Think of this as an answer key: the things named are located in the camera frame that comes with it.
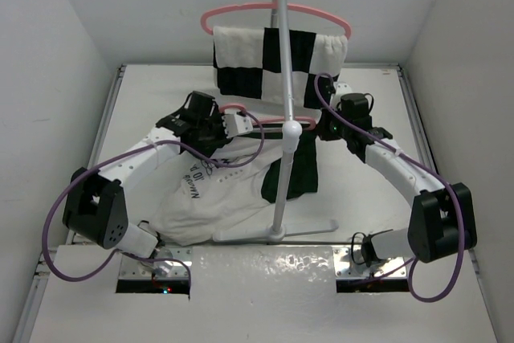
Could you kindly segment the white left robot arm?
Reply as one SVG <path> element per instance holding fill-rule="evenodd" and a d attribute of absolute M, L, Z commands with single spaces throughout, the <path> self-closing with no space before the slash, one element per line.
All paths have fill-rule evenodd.
<path fill-rule="evenodd" d="M 191 149 L 206 157 L 229 140 L 213 96 L 191 92 L 176 111 L 162 117 L 127 157 L 100 167 L 80 168 L 72 175 L 63 225 L 104 249 L 116 248 L 149 258 L 157 236 L 131 223 L 126 196 L 167 161 Z"/>

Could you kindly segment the white and green t shirt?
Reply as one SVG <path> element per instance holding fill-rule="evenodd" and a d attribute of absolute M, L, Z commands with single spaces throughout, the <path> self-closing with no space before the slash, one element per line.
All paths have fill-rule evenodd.
<path fill-rule="evenodd" d="M 281 136 L 236 137 L 213 155 L 195 160 L 161 201 L 150 228 L 181 246 L 209 240 L 273 207 L 282 157 Z"/>

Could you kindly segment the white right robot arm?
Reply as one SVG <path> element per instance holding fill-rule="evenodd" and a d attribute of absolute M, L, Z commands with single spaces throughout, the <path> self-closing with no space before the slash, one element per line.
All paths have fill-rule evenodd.
<path fill-rule="evenodd" d="M 368 234 L 362 240 L 366 266 L 413 256 L 423 263 L 457 253 L 459 240 L 469 250 L 478 242 L 471 191 L 462 182 L 445 187 L 421 166 L 406 160 L 393 135 L 373 125 L 369 102 L 361 93 L 324 104 L 316 126 L 322 141 L 345 141 L 349 152 L 380 173 L 411 208 L 408 227 Z"/>

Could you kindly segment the pink plastic hanger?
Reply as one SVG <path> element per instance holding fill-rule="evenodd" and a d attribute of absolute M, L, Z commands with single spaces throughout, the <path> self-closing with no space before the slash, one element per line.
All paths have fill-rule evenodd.
<path fill-rule="evenodd" d="M 219 107 L 221 113 L 228 112 L 229 110 L 237 110 L 239 112 L 250 114 L 251 111 L 247 109 L 243 104 L 225 104 Z M 254 122 L 259 121 L 262 125 L 278 124 L 285 122 L 284 116 L 260 114 L 254 119 Z M 311 116 L 296 116 L 296 121 L 302 125 L 307 125 L 306 130 L 313 130 L 316 127 L 317 121 Z"/>

